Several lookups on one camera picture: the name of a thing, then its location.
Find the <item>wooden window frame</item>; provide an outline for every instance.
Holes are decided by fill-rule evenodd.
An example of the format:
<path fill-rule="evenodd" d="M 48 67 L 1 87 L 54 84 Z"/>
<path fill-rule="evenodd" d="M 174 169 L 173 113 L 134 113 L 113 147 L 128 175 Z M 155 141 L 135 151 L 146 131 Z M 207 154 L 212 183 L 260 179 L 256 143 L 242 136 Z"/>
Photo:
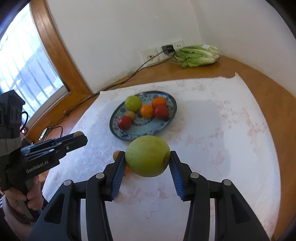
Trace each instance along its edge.
<path fill-rule="evenodd" d="M 44 112 L 38 121 L 29 129 L 26 136 L 37 142 L 40 134 L 46 127 L 54 124 L 64 115 L 65 111 L 70 110 L 93 93 L 64 46 L 52 20 L 47 1 L 32 0 L 30 7 L 40 40 L 61 80 L 69 90 L 62 99 Z"/>

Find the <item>power adapter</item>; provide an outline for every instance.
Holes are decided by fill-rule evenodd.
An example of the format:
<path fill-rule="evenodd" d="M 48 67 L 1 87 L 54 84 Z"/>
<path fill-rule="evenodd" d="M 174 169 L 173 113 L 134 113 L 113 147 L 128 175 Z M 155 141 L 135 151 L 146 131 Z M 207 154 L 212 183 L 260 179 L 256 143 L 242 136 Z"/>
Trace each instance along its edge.
<path fill-rule="evenodd" d="M 51 127 L 45 128 L 39 137 L 39 141 L 41 141 L 50 132 L 50 130 L 51 130 Z"/>
<path fill-rule="evenodd" d="M 168 55 L 169 53 L 175 52 L 174 46 L 172 44 L 161 46 L 163 53 Z"/>

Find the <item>window frame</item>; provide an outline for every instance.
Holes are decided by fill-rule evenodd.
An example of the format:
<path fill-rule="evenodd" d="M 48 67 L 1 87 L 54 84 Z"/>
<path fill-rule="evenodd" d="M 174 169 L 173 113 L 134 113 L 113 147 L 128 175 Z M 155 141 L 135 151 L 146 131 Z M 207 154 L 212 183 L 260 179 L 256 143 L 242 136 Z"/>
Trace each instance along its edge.
<path fill-rule="evenodd" d="M 40 110 L 43 112 L 41 116 L 29 126 L 26 137 L 37 142 L 41 132 L 62 117 L 64 111 L 71 109 L 93 93 L 64 46 L 55 28 L 47 1 L 32 0 L 30 2 L 30 10 L 45 52 L 69 91 L 53 102 L 51 106 L 47 106 L 46 110 L 44 108 Z"/>
<path fill-rule="evenodd" d="M 26 127 L 30 130 L 31 128 L 34 128 L 34 125 L 38 123 L 40 119 L 44 117 L 44 114 L 48 109 L 50 109 L 52 106 L 57 104 L 61 99 L 66 97 L 68 95 L 67 88 L 65 86 L 62 86 L 59 88 L 55 93 L 53 93 L 52 96 L 49 97 L 47 101 L 44 102 L 40 106 L 40 108 L 34 113 L 34 115 L 29 119 L 28 123 L 26 124 Z"/>

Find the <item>blue and white plate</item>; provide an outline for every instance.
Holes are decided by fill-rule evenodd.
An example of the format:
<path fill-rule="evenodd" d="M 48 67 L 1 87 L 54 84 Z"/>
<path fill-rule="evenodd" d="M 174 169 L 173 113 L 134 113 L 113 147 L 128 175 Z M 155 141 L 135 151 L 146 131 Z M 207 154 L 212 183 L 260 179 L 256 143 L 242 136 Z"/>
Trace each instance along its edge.
<path fill-rule="evenodd" d="M 167 120 L 160 120 L 155 117 L 152 117 L 151 119 L 145 119 L 138 111 L 136 113 L 136 119 L 132 122 L 132 126 L 128 130 L 121 130 L 117 126 L 117 122 L 127 112 L 123 102 L 120 106 L 118 106 L 111 116 L 110 130 L 113 135 L 124 141 L 133 141 L 141 136 L 154 135 L 156 132 L 159 132 L 165 128 L 172 121 L 177 111 L 176 100 L 168 93 L 162 91 L 147 91 L 139 93 L 136 96 L 141 99 L 142 105 L 151 105 L 151 102 L 155 97 L 164 97 L 167 101 L 166 105 L 169 112 L 169 118 Z"/>

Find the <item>apple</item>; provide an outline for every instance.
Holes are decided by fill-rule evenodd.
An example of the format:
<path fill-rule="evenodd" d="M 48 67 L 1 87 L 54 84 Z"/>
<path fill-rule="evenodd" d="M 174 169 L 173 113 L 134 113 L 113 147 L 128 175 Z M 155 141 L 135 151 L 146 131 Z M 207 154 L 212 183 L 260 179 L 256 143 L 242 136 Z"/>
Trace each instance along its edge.
<path fill-rule="evenodd" d="M 120 129 L 127 130 L 131 127 L 131 118 L 124 115 L 117 122 L 117 125 Z"/>
<path fill-rule="evenodd" d="M 142 101 L 138 96 L 129 96 L 126 98 L 124 105 L 126 106 L 127 110 L 136 112 L 141 109 Z"/>
<path fill-rule="evenodd" d="M 165 120 L 168 118 L 168 108 L 165 105 L 159 105 L 154 109 L 154 116 L 158 119 Z"/>
<path fill-rule="evenodd" d="M 164 172 L 170 161 L 168 144 L 156 136 L 142 136 L 126 149 L 126 165 L 142 177 L 156 177 Z"/>

